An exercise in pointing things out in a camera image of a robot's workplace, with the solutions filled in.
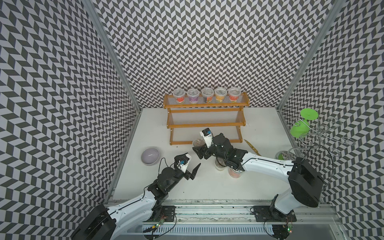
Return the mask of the clear seed container beige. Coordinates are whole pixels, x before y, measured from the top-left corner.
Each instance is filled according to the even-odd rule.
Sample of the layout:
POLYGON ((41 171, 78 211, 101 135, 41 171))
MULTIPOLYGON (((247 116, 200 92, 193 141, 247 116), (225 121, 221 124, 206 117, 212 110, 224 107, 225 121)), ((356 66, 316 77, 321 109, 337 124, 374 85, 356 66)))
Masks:
POLYGON ((218 171, 223 171, 226 169, 226 164, 224 162, 224 159, 222 158, 216 158, 215 160, 215 167, 218 171))

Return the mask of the orange wooden tiered shelf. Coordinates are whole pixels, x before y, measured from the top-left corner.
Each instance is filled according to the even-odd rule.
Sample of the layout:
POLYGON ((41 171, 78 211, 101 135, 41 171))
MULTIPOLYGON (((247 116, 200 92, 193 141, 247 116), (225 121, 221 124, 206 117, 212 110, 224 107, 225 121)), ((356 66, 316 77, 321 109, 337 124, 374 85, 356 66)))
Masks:
POLYGON ((232 143, 242 143, 241 127, 246 125, 244 108, 250 105, 248 94, 240 94, 236 102, 231 102, 226 96, 223 102, 212 100, 205 103, 199 96, 196 104, 190 103, 188 98, 180 104, 172 95, 165 95, 163 107, 167 110, 167 128, 170 133, 170 145, 190 145, 192 141, 175 141, 174 132, 177 128, 212 128, 235 127, 238 137, 231 139, 232 143))

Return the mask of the pink jar floral lid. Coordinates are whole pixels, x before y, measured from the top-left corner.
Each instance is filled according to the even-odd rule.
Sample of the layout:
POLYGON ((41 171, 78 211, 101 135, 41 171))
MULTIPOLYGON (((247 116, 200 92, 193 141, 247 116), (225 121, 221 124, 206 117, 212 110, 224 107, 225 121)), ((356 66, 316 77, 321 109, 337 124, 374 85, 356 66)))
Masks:
POLYGON ((243 171, 240 171, 240 170, 234 170, 232 168, 228 168, 228 173, 229 175, 232 177, 232 178, 239 178, 241 177, 241 175, 243 174, 243 171))

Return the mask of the clear seed container red label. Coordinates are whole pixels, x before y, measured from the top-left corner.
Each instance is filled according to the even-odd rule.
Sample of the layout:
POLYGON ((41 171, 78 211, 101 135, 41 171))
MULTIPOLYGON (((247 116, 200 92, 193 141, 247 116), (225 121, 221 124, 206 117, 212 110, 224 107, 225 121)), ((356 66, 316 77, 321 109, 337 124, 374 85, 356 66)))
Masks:
POLYGON ((185 90, 181 88, 177 88, 173 90, 173 96, 178 104, 182 104, 185 101, 185 90))

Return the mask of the clear seed container front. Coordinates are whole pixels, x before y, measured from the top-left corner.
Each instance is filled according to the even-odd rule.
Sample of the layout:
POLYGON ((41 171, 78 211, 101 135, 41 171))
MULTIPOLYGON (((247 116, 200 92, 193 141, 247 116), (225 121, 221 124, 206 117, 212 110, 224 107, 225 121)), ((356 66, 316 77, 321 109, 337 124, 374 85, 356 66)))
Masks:
POLYGON ((205 145, 205 141, 203 139, 196 139, 193 141, 193 147, 201 147, 203 145, 205 145))

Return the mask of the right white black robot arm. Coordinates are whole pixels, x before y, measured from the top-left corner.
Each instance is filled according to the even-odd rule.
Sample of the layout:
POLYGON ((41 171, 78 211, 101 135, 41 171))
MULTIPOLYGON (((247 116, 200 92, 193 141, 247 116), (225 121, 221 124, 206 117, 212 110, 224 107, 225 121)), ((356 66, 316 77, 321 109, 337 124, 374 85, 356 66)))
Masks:
POLYGON ((254 206, 257 222, 295 220, 294 210, 301 205, 316 208, 320 202, 324 179, 308 160, 276 160, 258 156, 247 150, 236 149, 223 134, 213 136, 209 129, 201 132, 205 144, 193 147, 199 159, 211 156, 222 159, 225 167, 235 172, 255 172, 282 180, 290 185, 283 193, 274 196, 266 208, 254 206))

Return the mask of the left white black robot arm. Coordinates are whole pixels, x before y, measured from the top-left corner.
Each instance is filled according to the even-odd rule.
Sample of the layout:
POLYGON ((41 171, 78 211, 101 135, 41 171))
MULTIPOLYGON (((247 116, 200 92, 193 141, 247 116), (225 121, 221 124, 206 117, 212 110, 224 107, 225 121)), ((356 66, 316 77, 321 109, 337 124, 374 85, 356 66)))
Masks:
POLYGON ((144 192, 122 204, 96 206, 71 234, 72 240, 114 240, 124 231, 149 220, 162 209, 168 193, 183 178, 193 180, 201 164, 190 173, 184 167, 164 168, 157 179, 145 187, 144 192))

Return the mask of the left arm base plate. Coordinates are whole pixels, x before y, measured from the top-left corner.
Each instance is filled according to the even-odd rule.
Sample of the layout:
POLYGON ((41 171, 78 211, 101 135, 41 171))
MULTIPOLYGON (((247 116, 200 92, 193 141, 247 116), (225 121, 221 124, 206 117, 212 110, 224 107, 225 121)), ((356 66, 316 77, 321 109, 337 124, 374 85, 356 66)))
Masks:
POLYGON ((157 206, 153 208, 153 214, 149 221, 160 222, 173 222, 175 220, 176 206, 157 206))

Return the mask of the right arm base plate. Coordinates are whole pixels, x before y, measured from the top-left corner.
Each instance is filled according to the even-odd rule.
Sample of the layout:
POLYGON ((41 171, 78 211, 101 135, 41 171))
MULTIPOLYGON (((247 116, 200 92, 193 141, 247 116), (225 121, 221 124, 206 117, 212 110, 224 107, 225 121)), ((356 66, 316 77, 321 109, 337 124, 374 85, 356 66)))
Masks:
POLYGON ((275 203, 277 200, 278 195, 276 195, 270 206, 253 206, 251 207, 251 213, 256 218, 257 222, 285 222, 286 224, 288 222, 296 222, 297 218, 293 210, 291 210, 288 214, 284 214, 279 212, 275 208, 275 203))

